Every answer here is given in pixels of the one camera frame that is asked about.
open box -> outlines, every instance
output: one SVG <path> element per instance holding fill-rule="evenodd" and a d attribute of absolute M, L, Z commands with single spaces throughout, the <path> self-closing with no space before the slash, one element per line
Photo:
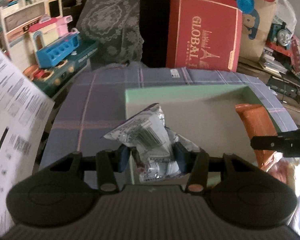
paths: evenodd
<path fill-rule="evenodd" d="M 126 118 L 152 103 L 160 103 L 166 126 L 191 140 L 211 157 L 236 154 L 256 164 L 246 129 L 235 111 L 235 105 L 262 104 L 246 85 L 198 85 L 155 87 L 126 90 Z M 280 132 L 275 121 L 271 120 Z M 139 183 L 136 165 L 130 158 L 133 183 Z M 159 184 L 186 184 L 188 176 L 168 179 Z M 208 184 L 218 182 L 217 174 L 209 174 Z"/>

barcode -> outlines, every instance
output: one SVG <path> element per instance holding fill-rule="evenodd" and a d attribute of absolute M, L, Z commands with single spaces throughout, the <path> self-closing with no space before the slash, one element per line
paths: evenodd
<path fill-rule="evenodd" d="M 28 155 L 31 144 L 18 136 L 17 141 L 14 145 L 14 149 L 21 152 L 23 155 Z"/>
<path fill-rule="evenodd" d="M 136 139 L 148 150 L 162 145 L 162 141 L 151 127 L 141 129 L 137 134 Z"/>

ribbed black surface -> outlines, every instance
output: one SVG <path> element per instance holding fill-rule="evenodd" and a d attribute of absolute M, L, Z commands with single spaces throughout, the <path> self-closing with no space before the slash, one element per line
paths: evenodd
<path fill-rule="evenodd" d="M 17 225 L 3 238 L 9 240 L 300 239 L 286 226 L 265 231 L 232 226 L 213 214 L 202 197 L 182 193 L 179 186 L 126 186 L 121 193 L 102 197 L 87 216 L 73 224 L 51 229 Z"/>

toy kitchen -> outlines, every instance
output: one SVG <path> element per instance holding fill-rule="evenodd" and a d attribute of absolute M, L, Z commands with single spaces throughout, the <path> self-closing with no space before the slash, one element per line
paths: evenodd
<path fill-rule="evenodd" d="M 71 21 L 63 16 L 61 0 L 17 0 L 0 7 L 0 47 L 50 97 L 97 51 L 98 41 L 68 30 Z"/>

gold border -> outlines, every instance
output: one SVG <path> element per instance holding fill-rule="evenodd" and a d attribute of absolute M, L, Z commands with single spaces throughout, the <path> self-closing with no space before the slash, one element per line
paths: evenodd
<path fill-rule="evenodd" d="M 179 0 L 179 17 L 178 17 L 178 31 L 177 31 L 177 46 L 176 46 L 176 55 L 175 55 L 175 58 L 174 58 L 174 67 L 176 67 L 176 64 L 177 64 L 178 45 L 179 45 L 180 17 L 181 17 L 181 0 Z"/>
<path fill-rule="evenodd" d="M 177 47 L 176 47 L 176 56 L 175 56 L 175 60 L 174 60 L 174 65 L 176 66 L 176 62 L 177 62 L 177 54 L 178 54 L 178 44 L 179 44 L 179 28 L 180 28 L 180 17 L 181 17 L 181 1 L 182 0 L 179 0 L 179 18 L 178 18 L 178 32 L 177 32 Z M 212 3 L 215 3 L 215 4 L 219 4 L 219 5 L 222 5 L 222 6 L 226 6 L 226 7 L 229 7 L 229 8 L 233 8 L 236 10 L 236 19 L 235 19 L 235 31 L 234 31 L 234 44 L 233 44 L 233 51 L 235 51 L 235 47 L 236 47 L 236 43 L 237 43 L 237 35 L 238 35 L 238 8 L 237 7 L 234 7 L 234 6 L 231 6 L 231 5 L 227 5 L 227 4 L 224 4 L 224 3 L 220 3 L 220 2 L 215 2 L 215 1 L 211 1 L 211 0 L 200 0 L 200 1 L 206 1 L 206 2 L 212 2 Z"/>

